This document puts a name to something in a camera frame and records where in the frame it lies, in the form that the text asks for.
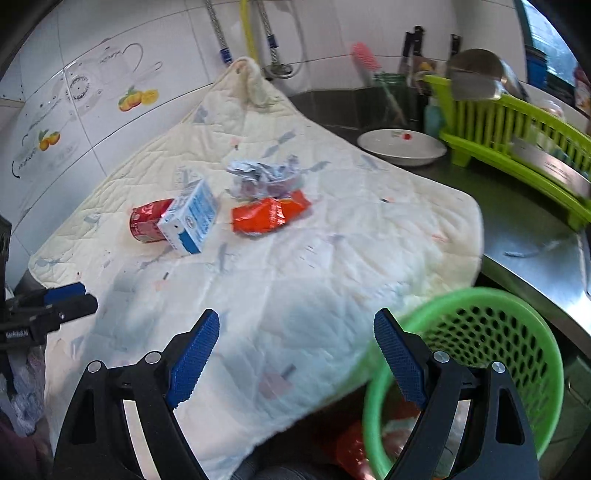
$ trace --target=pink brush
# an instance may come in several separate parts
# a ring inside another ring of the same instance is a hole
[[[372,51],[369,49],[369,47],[365,43],[357,42],[357,43],[353,44],[353,46],[351,47],[351,53],[353,54],[353,57],[355,57],[355,59],[366,70],[369,70],[370,72],[378,72],[378,71],[382,70],[382,66],[381,66],[380,62],[378,62],[378,59],[375,57],[375,55],[372,53]],[[406,118],[404,117],[404,113],[403,113],[402,109],[400,108],[400,105],[398,104],[398,102],[394,98],[394,95],[392,95],[392,92],[390,92],[390,90],[388,89],[388,85],[386,85],[386,83],[384,82],[382,77],[376,75],[375,78],[382,85],[382,88],[384,89],[384,93],[386,94],[386,98],[390,102],[390,106],[392,107],[392,109],[394,110],[394,113],[396,114],[395,120],[399,119],[403,125],[406,125],[407,122],[406,122]]]
[[[351,53],[370,72],[377,72],[382,69],[380,62],[365,43],[359,41],[354,44],[351,47]]]

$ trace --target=green plastic basket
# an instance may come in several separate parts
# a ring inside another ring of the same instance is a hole
[[[475,157],[562,205],[568,211],[569,226],[575,231],[591,222],[591,201],[578,198],[552,177],[509,156],[512,137],[524,138],[533,125],[573,160],[573,168],[590,174],[591,138],[541,108],[511,95],[503,95],[496,102],[456,102],[449,79],[426,76],[425,80],[439,98],[446,121],[440,138],[452,149],[454,164],[465,167]]]
[[[560,417],[564,372],[554,335],[531,306],[501,290],[468,288],[436,298],[399,321],[405,331],[418,333],[432,351],[443,350],[463,365],[503,362],[541,457]],[[393,382],[384,361],[369,384],[363,407],[363,442],[378,480],[393,465],[381,437],[382,405]]]

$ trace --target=yellow pipe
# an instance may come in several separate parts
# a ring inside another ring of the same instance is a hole
[[[248,56],[253,58],[255,62],[258,61],[258,54],[256,52],[255,41],[252,36],[251,22],[248,15],[248,0],[240,1],[240,20],[242,22],[242,29],[244,30],[244,38],[246,40],[246,49],[248,50]]]

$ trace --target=fruit decal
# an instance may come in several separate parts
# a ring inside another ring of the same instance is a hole
[[[119,100],[119,110],[129,112],[138,105],[151,105],[158,100],[158,90],[136,90],[133,86],[127,90],[124,97]]]
[[[59,132],[53,132],[51,135],[47,135],[47,132],[49,132],[49,130],[39,132],[39,150],[43,152],[47,150],[50,145],[55,145],[58,143],[61,138]]]

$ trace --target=red can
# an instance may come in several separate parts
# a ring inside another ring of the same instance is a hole
[[[164,240],[164,235],[158,228],[158,220],[173,200],[158,200],[133,209],[129,217],[129,230],[136,240],[144,244]]]

